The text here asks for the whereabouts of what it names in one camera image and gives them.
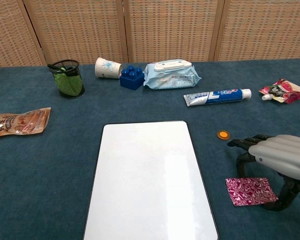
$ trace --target brown snack package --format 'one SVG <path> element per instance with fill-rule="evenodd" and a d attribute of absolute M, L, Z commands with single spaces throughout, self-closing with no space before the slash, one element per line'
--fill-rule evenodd
<path fill-rule="evenodd" d="M 28 111 L 23 114 L 0 114 L 0 136 L 38 134 L 48 124 L 51 107 Z"/>

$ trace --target blue carpet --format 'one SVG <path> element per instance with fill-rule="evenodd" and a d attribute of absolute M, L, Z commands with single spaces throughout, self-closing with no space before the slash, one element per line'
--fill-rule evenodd
<path fill-rule="evenodd" d="M 118 80 L 96 78 L 94 66 L 83 65 L 85 93 L 70 100 L 59 96 L 47 67 L 0 68 L 0 113 L 52 108 L 42 134 L 0 137 L 0 240 L 81 240 L 103 125 L 170 120 L 188 124 L 220 239 L 300 240 L 300 194 L 280 212 L 232 205 L 225 179 L 237 176 L 236 157 L 243 150 L 217 138 L 219 130 L 240 139 L 300 136 L 300 100 L 262 101 L 258 93 L 279 78 L 300 85 L 300 59 L 194 66 L 202 77 L 195 88 L 133 91 Z M 252 98 L 195 107 L 187 107 L 183 98 L 233 88 L 251 89 Z M 247 172 L 267 177 L 277 194 L 284 183 L 257 163 Z"/>

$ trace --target robotic hand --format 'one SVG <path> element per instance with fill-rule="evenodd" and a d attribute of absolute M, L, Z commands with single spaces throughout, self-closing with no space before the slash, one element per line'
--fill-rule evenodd
<path fill-rule="evenodd" d="M 290 206 L 300 192 L 300 137 L 292 135 L 256 135 L 252 138 L 233 139 L 229 147 L 239 147 L 247 152 L 236 159 L 236 169 L 245 178 L 245 164 L 258 162 L 278 172 L 284 179 L 278 200 L 265 203 L 265 209 L 281 211 Z"/>

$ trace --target mesh pen holder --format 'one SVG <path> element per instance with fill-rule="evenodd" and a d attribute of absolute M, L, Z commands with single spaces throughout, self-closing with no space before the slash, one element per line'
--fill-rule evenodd
<path fill-rule="evenodd" d="M 62 98 L 74 99 L 85 92 L 78 61 L 67 59 L 49 64 L 48 67 Z"/>

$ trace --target white spout cap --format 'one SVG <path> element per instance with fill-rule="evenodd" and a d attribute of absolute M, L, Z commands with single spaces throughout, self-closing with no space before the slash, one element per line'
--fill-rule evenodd
<path fill-rule="evenodd" d="M 272 94 L 266 94 L 262 96 L 262 100 L 271 100 L 273 98 Z"/>
<path fill-rule="evenodd" d="M 250 89 L 241 89 L 242 90 L 242 99 L 250 99 L 251 98 L 251 90 Z"/>

